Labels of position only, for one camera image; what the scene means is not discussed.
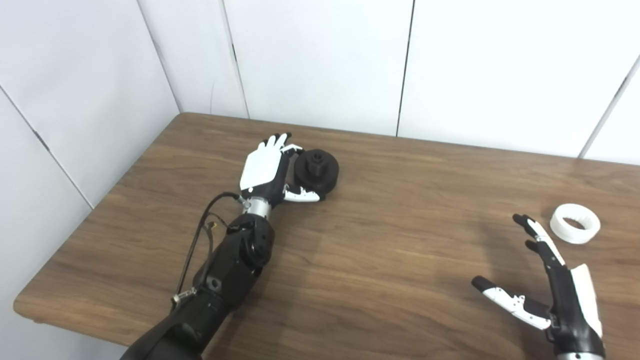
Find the white and black left hand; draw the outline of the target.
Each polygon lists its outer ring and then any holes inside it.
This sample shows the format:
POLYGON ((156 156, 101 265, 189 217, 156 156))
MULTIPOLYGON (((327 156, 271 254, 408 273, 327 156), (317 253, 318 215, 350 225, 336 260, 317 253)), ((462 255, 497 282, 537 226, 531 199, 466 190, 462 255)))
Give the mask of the white and black left hand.
POLYGON ((301 146, 287 144, 290 137, 290 132, 273 134, 247 155, 239 182, 243 198, 263 199, 272 208, 284 201, 315 203, 325 200, 322 194, 287 183, 291 158, 306 152, 301 146))

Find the white and black right hand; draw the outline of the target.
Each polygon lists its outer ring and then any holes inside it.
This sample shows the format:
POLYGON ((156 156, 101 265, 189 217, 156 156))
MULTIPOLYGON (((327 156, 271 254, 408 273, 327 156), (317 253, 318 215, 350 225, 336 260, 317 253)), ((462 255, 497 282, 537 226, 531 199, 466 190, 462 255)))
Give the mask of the white and black right hand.
POLYGON ((484 276, 475 276, 471 284, 515 318, 544 332, 558 360, 605 360, 602 322, 588 265, 570 269, 539 222, 526 214, 514 214, 512 219, 533 238, 525 245, 542 260, 552 305, 512 294, 484 276))

